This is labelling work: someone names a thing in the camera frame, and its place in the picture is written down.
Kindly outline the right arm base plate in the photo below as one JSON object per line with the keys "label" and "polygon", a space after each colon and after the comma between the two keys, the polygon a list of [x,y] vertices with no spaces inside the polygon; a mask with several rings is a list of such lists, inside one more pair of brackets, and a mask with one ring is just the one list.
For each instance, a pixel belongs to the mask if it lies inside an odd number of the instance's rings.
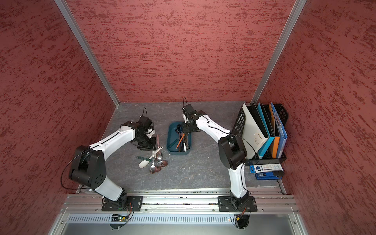
{"label": "right arm base plate", "polygon": [[219,196],[218,207],[220,212],[257,212],[256,200],[253,196],[245,195],[243,198],[232,196]]}

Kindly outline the gold spoon green handle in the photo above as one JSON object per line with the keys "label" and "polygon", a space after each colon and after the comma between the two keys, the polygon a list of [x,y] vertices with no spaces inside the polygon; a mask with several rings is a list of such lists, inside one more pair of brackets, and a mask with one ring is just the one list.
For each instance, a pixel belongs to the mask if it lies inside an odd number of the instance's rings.
{"label": "gold spoon green handle", "polygon": [[168,146],[168,148],[173,147],[178,141],[179,141],[179,139],[174,140],[174,141]]}

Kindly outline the green patterned spoon handle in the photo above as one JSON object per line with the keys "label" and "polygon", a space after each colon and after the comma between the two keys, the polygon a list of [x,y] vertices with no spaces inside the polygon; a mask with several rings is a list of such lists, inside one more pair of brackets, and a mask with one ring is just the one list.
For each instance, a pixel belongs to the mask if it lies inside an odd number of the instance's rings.
{"label": "green patterned spoon handle", "polygon": [[150,162],[151,159],[150,158],[145,158],[145,157],[141,157],[141,156],[136,156],[137,159],[140,159],[140,160],[143,160],[143,161],[147,161],[147,162]]}

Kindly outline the orange plastic spoon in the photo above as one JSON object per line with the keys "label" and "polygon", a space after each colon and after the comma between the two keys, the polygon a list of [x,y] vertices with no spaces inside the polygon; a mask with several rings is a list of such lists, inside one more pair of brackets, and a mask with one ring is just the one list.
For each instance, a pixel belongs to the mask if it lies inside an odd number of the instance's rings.
{"label": "orange plastic spoon", "polygon": [[180,144],[181,144],[182,140],[184,139],[184,136],[185,136],[185,133],[181,133],[181,134],[179,135],[179,142],[178,142],[178,144],[177,144],[176,149],[179,150],[179,148],[180,148]]}

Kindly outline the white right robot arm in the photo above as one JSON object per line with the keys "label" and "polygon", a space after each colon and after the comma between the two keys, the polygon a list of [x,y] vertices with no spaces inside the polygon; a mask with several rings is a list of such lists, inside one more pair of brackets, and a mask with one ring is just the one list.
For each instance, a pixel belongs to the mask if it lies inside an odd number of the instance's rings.
{"label": "white right robot arm", "polygon": [[220,160],[229,172],[231,204],[236,210],[245,207],[251,194],[245,183],[244,166],[247,151],[240,134],[220,126],[205,112],[196,111],[190,104],[183,106],[182,113],[183,133],[203,131],[217,141]]}

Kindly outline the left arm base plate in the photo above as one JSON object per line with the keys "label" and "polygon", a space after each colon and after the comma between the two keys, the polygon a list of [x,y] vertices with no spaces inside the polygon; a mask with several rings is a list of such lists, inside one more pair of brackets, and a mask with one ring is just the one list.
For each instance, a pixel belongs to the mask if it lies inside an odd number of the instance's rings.
{"label": "left arm base plate", "polygon": [[139,212],[143,204],[142,196],[125,196],[120,197],[117,201],[108,198],[102,199],[103,212]]}

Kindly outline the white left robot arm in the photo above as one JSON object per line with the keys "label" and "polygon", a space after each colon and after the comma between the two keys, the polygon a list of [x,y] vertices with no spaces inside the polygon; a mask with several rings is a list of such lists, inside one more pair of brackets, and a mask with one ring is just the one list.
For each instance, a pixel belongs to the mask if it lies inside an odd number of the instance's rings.
{"label": "white left robot arm", "polygon": [[128,142],[136,142],[141,151],[156,150],[154,123],[141,116],[137,122],[128,121],[101,141],[90,146],[79,146],[72,160],[69,179],[75,181],[120,208],[125,207],[126,190],[115,184],[106,173],[106,161]]}

